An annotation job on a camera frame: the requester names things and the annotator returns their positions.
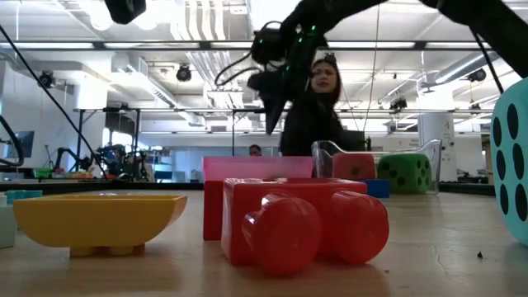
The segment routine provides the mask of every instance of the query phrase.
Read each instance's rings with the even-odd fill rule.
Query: pink box
[[[205,157],[203,160],[204,240],[222,236],[223,183],[226,178],[310,178],[312,157]]]

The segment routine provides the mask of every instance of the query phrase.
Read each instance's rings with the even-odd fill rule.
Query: black hair
[[[337,67],[337,61],[333,54],[327,54],[323,59],[318,59],[317,61],[315,61],[312,65],[312,68],[322,63],[326,63],[332,66],[336,70],[336,75],[337,75],[336,88],[330,94],[330,97],[332,98],[332,103],[335,105],[339,101],[339,97],[341,96],[341,89],[342,89],[342,80],[341,80],[341,75],[339,74],[339,68]],[[308,84],[307,92],[314,92],[314,90],[312,89],[311,83]]]
[[[249,146],[249,149],[258,149],[259,151],[262,151],[262,148],[258,146],[258,144],[252,144]]]

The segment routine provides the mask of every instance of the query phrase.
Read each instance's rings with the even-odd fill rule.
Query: black dot
[[[501,178],[501,181],[503,181],[504,176],[506,175],[506,160],[504,160],[504,154],[502,154],[501,150],[497,152],[497,171],[498,176]]]
[[[504,185],[501,185],[501,208],[504,215],[508,214],[508,190]]]
[[[501,128],[501,121],[497,117],[493,119],[493,141],[495,142],[495,145],[497,145],[498,147],[501,146],[502,128]]]
[[[513,167],[518,179],[525,175],[525,158],[522,155],[522,148],[519,144],[513,144]]]
[[[517,209],[517,215],[521,221],[526,221],[528,215],[528,202],[526,201],[525,187],[517,185],[515,189],[515,208]]]
[[[517,138],[519,132],[519,117],[517,115],[517,109],[515,105],[510,104],[507,112],[508,130],[510,130],[510,136],[512,139]]]

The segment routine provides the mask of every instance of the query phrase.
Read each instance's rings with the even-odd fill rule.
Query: yellow plastic tray
[[[176,221],[186,196],[67,195],[16,200],[20,229],[35,242],[70,248],[70,256],[131,254]]]

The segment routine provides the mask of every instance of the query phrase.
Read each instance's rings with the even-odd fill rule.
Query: table
[[[135,194],[148,194],[135,191]],[[147,243],[142,257],[69,259],[22,233],[0,250],[1,296],[511,296],[528,294],[528,249],[507,232],[492,197],[396,196],[389,243],[369,265],[318,259],[302,275],[272,279],[231,267],[219,243],[201,240],[203,192]],[[477,254],[482,252],[483,259]]]

